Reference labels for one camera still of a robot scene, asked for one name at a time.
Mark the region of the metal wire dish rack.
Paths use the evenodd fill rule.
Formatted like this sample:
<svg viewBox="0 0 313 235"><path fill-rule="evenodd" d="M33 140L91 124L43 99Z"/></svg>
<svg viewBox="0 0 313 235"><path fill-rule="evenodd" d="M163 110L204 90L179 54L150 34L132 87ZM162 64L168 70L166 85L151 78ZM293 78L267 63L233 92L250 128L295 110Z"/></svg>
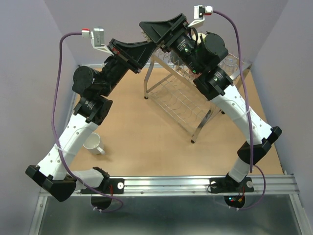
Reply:
<svg viewBox="0 0 313 235"><path fill-rule="evenodd" d="M195 143L203 127L221 110L197 90L196 76L173 52L157 49L144 79L144 98L153 100Z"/></svg>

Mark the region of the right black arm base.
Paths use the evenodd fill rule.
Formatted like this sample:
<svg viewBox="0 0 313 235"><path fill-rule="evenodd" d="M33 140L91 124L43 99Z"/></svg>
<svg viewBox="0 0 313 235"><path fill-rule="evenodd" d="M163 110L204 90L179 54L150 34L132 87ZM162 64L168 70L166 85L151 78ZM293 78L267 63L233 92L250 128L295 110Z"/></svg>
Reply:
<svg viewBox="0 0 313 235"><path fill-rule="evenodd" d="M239 193L254 192L252 179L245 177L240 183L226 175L225 177L215 177L209 179L208 191L211 193Z"/></svg>

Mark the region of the steel-lined brown white cup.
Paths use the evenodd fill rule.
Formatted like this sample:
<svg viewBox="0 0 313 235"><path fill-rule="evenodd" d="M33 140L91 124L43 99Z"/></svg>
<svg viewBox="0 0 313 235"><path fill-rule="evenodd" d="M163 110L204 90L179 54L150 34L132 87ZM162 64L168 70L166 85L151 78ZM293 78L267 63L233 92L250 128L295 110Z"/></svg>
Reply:
<svg viewBox="0 0 313 235"><path fill-rule="evenodd" d="M197 42L197 44L199 45L202 41L205 40L206 38L206 34L205 33L197 33L197 35L193 35L193 39Z"/></svg>

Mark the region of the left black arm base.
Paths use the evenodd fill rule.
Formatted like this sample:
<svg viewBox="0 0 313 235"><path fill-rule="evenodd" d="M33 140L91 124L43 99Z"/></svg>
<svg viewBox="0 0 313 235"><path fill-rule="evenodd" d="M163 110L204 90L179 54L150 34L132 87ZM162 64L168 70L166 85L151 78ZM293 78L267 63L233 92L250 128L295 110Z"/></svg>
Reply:
<svg viewBox="0 0 313 235"><path fill-rule="evenodd" d="M124 193L123 178L105 178L102 180L88 180L87 184L93 187L96 191L104 194L123 194ZM92 194L94 191L87 188L85 185L77 182L75 191L82 194Z"/></svg>

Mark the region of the small grey metal cup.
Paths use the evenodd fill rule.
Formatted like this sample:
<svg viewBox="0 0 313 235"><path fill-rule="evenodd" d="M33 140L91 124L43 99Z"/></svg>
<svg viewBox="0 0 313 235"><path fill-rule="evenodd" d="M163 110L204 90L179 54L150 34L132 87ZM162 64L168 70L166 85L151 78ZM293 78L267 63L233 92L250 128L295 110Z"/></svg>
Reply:
<svg viewBox="0 0 313 235"><path fill-rule="evenodd" d="M144 37L144 39L150 43L153 42L153 40L151 39L151 37L149 35L147 35L144 31L141 32L142 36Z"/></svg>

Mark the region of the clear glass cup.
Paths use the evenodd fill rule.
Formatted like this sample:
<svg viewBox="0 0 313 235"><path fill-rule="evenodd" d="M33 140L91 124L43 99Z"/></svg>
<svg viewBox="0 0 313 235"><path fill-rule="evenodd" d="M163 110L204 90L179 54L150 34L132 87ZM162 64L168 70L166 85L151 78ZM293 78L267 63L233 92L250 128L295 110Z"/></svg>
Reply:
<svg viewBox="0 0 313 235"><path fill-rule="evenodd" d="M232 54L228 54L220 63L219 67L227 74L232 74L238 68L238 58Z"/></svg>

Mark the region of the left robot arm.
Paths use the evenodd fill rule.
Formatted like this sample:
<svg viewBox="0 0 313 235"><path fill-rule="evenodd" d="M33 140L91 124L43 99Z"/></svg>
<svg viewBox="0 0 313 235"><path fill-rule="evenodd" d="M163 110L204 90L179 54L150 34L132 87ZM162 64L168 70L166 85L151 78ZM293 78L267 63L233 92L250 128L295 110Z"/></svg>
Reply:
<svg viewBox="0 0 313 235"><path fill-rule="evenodd" d="M118 82L128 70L139 73L157 48L153 42L124 43L116 39L107 46L95 39L91 44L94 49L110 54L105 66L101 71L87 66L76 69L72 89L80 95L80 100L69 123L49 153L37 165L26 169L27 176L60 202L86 188L96 193L109 191L110 176L104 170L93 167L72 172L68 166L106 118L113 103L107 97Z"/></svg>

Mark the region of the white ceramic mug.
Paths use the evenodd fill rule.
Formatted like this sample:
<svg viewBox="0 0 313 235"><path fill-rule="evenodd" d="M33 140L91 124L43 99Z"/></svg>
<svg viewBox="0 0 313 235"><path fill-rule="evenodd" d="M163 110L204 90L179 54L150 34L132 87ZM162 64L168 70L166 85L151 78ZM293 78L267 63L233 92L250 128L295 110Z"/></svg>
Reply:
<svg viewBox="0 0 313 235"><path fill-rule="evenodd" d="M104 144L97 133L91 133L83 147L93 155L105 155Z"/></svg>

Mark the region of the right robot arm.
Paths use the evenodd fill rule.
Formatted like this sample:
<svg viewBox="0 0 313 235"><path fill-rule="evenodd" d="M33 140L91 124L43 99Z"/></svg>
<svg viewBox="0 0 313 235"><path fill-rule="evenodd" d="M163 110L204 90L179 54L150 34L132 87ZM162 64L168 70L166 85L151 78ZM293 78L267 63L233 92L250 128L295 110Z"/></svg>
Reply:
<svg viewBox="0 0 313 235"><path fill-rule="evenodd" d="M241 96L233 80L220 68L219 63L228 55L228 50L219 35L208 32L204 37L188 37L194 25L187 23L184 14L168 21L140 22L139 26L151 42L163 51L174 51L189 70L198 75L194 79L196 88L224 111L245 136L238 159L225 179L226 188L236 191L280 137L281 128L263 121L250 107L247 92Z"/></svg>

